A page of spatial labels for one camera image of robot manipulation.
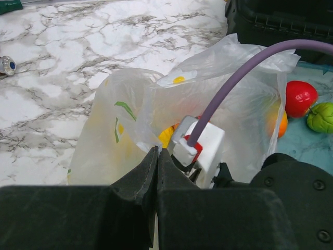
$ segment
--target white marble surface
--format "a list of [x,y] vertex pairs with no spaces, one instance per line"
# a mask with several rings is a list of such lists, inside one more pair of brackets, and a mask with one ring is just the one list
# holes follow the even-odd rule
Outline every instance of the white marble surface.
[[223,0],[78,2],[0,16],[0,186],[66,184],[94,93],[114,70],[163,74],[226,32]]

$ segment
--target black container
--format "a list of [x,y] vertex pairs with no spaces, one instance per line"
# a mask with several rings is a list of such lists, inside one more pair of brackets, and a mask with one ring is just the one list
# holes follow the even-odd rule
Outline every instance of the black container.
[[[227,34],[237,33],[240,43],[270,46],[292,39],[333,44],[333,0],[228,0]],[[297,50],[302,61],[333,65],[333,57]]]

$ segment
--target red toy fruit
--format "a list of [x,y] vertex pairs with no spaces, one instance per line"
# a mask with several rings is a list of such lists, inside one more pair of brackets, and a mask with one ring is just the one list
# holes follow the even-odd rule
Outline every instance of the red toy fruit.
[[307,82],[291,81],[287,83],[286,98],[287,115],[299,118],[305,116],[318,100],[318,92]]

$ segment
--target green lime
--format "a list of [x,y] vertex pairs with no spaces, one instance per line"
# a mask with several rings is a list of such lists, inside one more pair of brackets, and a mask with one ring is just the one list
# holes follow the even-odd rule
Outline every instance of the green lime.
[[333,103],[319,103],[311,108],[306,122],[313,131],[332,134]]

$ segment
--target screw head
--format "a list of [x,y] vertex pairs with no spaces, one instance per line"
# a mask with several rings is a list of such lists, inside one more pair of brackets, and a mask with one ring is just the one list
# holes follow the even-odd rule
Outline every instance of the screw head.
[[318,231],[317,237],[321,242],[324,242],[324,243],[329,243],[332,240],[332,237],[329,234],[329,232],[327,232],[325,230]]
[[273,184],[274,184],[274,180],[273,180],[273,178],[271,178],[271,177],[267,177],[267,178],[264,180],[264,184],[265,184],[266,186],[273,186]]
[[313,186],[314,189],[316,189],[318,191],[325,189],[325,183],[323,181],[320,181],[320,180],[314,181],[312,186]]

